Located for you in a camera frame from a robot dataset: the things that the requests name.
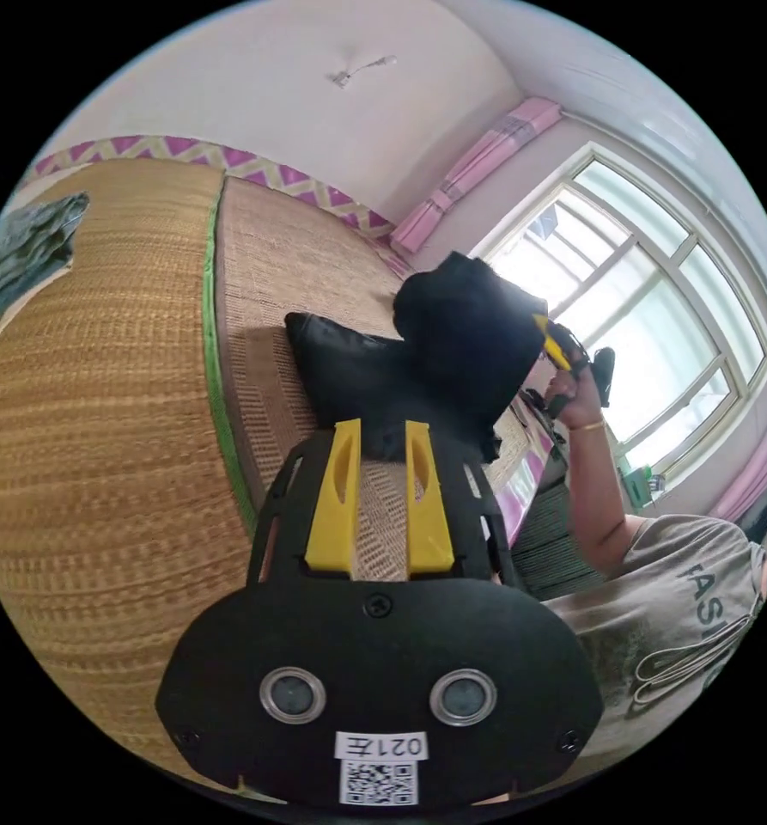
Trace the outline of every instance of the gray t-shirt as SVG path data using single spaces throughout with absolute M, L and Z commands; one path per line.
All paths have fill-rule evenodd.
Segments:
M 572 768 L 539 791 L 617 764 L 695 701 L 757 614 L 763 563 L 763 548 L 734 524 L 660 516 L 639 530 L 617 576 L 545 602 L 584 644 L 606 709 Z

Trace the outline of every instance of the black bag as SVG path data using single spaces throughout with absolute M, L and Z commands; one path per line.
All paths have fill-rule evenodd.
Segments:
M 363 335 L 317 315 L 285 317 L 297 370 L 317 426 L 362 420 L 362 454 L 372 461 L 405 461 L 405 421 L 423 421 L 471 449 L 472 460 L 491 462 L 500 439 L 477 427 L 420 376 L 403 341 Z
M 416 272 L 394 299 L 394 326 L 424 381 L 472 422 L 493 426 L 538 359 L 542 301 L 480 259 L 450 254 Z
M 402 341 L 306 313 L 285 325 L 318 427 L 359 418 L 365 458 L 404 461 L 405 421 L 423 421 L 488 464 L 500 452 L 495 423 L 543 346 L 533 313 L 545 302 L 452 254 L 395 297 Z

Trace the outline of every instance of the gray cloth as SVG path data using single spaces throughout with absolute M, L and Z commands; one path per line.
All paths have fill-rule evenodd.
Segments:
M 660 516 L 617 576 L 545 602 L 583 643 L 605 711 L 572 768 L 541 791 L 617 764 L 701 695 L 760 609 L 763 564 L 763 548 L 734 524 Z
M 78 192 L 0 217 L 0 317 L 70 262 L 72 238 L 87 208 L 88 195 Z

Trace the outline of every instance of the green mat edge trim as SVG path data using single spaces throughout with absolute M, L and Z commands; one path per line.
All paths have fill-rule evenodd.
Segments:
M 208 235 L 205 245 L 205 261 L 203 264 L 203 343 L 205 355 L 206 387 L 209 391 L 209 405 L 211 419 L 217 434 L 217 443 L 220 445 L 222 460 L 226 466 L 228 483 L 231 485 L 240 518 L 246 527 L 249 538 L 254 538 L 257 530 L 257 512 L 254 509 L 251 497 L 248 494 L 246 479 L 240 470 L 240 459 L 237 448 L 234 446 L 234 434 L 226 412 L 226 402 L 222 391 L 222 370 L 220 368 L 220 349 L 217 340 L 217 322 L 215 311 L 215 253 L 217 211 L 222 200 L 222 192 L 217 194 L 209 214 Z

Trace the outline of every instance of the qr code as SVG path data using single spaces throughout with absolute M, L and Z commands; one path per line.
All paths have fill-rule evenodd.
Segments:
M 345 805 L 417 805 L 417 764 L 345 761 L 342 785 Z

